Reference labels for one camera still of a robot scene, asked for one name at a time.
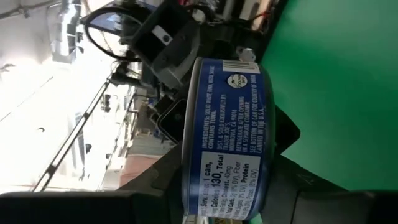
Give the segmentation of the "black monitor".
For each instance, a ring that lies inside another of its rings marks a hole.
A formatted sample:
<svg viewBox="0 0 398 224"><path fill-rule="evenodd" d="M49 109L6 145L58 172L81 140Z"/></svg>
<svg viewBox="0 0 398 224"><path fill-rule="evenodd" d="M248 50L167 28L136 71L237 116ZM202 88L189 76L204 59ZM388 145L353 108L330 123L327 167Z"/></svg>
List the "black monitor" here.
<svg viewBox="0 0 398 224"><path fill-rule="evenodd" d="M174 101L157 120L157 127L169 140L178 144L183 139L187 101Z"/></svg>

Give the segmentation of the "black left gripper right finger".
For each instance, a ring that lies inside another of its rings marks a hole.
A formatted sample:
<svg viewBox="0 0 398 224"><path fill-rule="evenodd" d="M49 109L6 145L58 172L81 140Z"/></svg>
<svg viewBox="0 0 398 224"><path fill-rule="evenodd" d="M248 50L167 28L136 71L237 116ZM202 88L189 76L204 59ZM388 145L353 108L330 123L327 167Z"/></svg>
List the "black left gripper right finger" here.
<svg viewBox="0 0 398 224"><path fill-rule="evenodd" d="M398 190L346 190L282 153L300 137L275 109L276 146L262 224L398 224Z"/></svg>

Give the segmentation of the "wide silver ventilation duct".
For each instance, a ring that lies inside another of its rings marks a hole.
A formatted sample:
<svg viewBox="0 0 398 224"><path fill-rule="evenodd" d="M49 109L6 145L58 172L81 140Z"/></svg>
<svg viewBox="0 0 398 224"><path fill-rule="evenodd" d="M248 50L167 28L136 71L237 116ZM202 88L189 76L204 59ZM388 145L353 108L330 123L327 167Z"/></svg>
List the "wide silver ventilation duct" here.
<svg viewBox="0 0 398 224"><path fill-rule="evenodd" d="M53 61L72 64L76 60L81 8L81 0L61 1L55 22L55 40L51 41Z"/></svg>

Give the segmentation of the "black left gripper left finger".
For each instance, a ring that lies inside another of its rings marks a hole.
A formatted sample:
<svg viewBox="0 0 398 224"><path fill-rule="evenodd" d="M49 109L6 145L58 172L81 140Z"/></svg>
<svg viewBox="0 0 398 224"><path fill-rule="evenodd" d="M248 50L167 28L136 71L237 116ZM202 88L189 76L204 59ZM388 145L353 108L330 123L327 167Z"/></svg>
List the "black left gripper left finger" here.
<svg viewBox="0 0 398 224"><path fill-rule="evenodd" d="M182 224L181 147L114 191L10 192L0 224Z"/></svg>

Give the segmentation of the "black overhead beam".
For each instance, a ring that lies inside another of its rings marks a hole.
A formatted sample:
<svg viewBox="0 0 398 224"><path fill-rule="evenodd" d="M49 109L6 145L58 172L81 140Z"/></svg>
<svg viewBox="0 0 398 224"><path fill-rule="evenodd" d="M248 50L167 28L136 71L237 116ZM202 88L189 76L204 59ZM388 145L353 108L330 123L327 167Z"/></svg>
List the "black overhead beam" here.
<svg viewBox="0 0 398 224"><path fill-rule="evenodd" d="M68 154L70 148L73 146L75 140L77 139L79 133L83 130L85 124L87 123L90 116L93 114L96 106L100 102L100 98L103 96L110 84L110 77L102 84L101 88L96 93L95 97L92 99L91 103L87 109L82 113L81 118L78 120L76 126L72 129L71 133L63 140L62 145L58 149L57 153L54 155L53 159L50 161L44 173L40 176L36 184L32 188L32 192L43 192L49 185L54 174L57 172L60 164Z"/></svg>

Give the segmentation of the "blue barcode tuna can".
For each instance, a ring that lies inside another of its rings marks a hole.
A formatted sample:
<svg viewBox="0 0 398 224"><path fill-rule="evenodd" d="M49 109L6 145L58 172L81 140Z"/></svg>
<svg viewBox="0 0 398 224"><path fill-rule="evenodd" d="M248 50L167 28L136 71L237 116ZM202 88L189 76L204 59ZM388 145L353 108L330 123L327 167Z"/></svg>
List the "blue barcode tuna can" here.
<svg viewBox="0 0 398 224"><path fill-rule="evenodd" d="M248 220L262 208L275 151L275 104L254 62L197 58L182 141L185 213Z"/></svg>

